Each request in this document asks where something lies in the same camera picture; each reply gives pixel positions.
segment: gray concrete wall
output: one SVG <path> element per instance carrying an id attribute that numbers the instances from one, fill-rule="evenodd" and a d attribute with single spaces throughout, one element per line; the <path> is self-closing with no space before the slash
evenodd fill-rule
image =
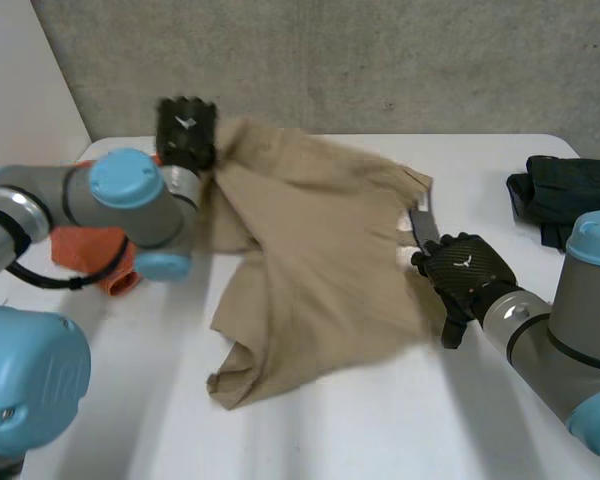
<path id="1" fill-rule="evenodd" d="M 600 157 L 600 0 L 33 0 L 94 139 L 156 99 L 312 132 L 551 133 Z"/>

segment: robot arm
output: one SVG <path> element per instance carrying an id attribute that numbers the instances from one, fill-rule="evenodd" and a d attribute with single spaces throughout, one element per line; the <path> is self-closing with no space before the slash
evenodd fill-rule
<path id="1" fill-rule="evenodd" d="M 456 319 L 450 328 L 476 318 L 568 431 L 600 456 L 600 212 L 576 222 L 553 306 L 517 286 L 478 236 L 445 236 L 429 247 L 412 261 Z"/>
<path id="2" fill-rule="evenodd" d="M 87 167 L 0 168 L 0 272 L 37 279 L 42 288 L 80 288 L 80 279 L 40 282 L 44 277 L 17 259 L 57 226 L 120 227 L 137 246 L 139 274 L 152 281 L 185 278 L 198 175 L 215 160 L 215 121 L 213 104 L 164 100 L 156 140 L 161 167 L 139 151 L 120 149 Z M 71 424 L 89 378 L 89 346 L 70 319 L 0 307 L 0 471 L 21 464 L 27 450 Z"/>

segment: beige cloth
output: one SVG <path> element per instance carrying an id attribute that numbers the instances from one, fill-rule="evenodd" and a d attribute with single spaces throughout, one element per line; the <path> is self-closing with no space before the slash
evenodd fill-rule
<path id="1" fill-rule="evenodd" d="M 428 338 L 435 295 L 396 264 L 397 221 L 427 176 L 244 119 L 221 123 L 217 144 L 202 245 L 246 258 L 211 325 L 235 341 L 207 382 L 215 400 L 246 405 Z"/>

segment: dark green cloth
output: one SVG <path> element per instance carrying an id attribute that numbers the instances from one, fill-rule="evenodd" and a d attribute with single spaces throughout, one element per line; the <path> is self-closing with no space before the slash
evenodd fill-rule
<path id="1" fill-rule="evenodd" d="M 600 160 L 529 157 L 507 188 L 515 213 L 540 225 L 542 244 L 564 250 L 578 217 L 600 210 Z"/>

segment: white table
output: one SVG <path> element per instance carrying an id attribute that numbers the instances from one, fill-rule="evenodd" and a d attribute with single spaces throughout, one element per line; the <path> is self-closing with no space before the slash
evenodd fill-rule
<path id="1" fill-rule="evenodd" d="M 440 230 L 482 234 L 543 298 L 561 256 L 537 228 L 516 225 L 506 177 L 528 156 L 575 156 L 546 135 L 333 136 L 434 177 Z M 96 142 L 83 158 L 151 138 Z M 0 275 L 0 304 L 62 311 L 87 332 L 93 378 L 81 413 L 23 478 L 80 479 L 600 479 L 600 458 L 572 438 L 482 336 L 458 351 L 411 349 L 380 366 L 326 376 L 287 395 L 226 412 L 205 380 L 230 344 L 208 329 L 239 259 L 199 258 L 186 285 L 143 282 L 109 299 L 64 294 Z M 64 273 L 48 245 L 25 264 Z"/>

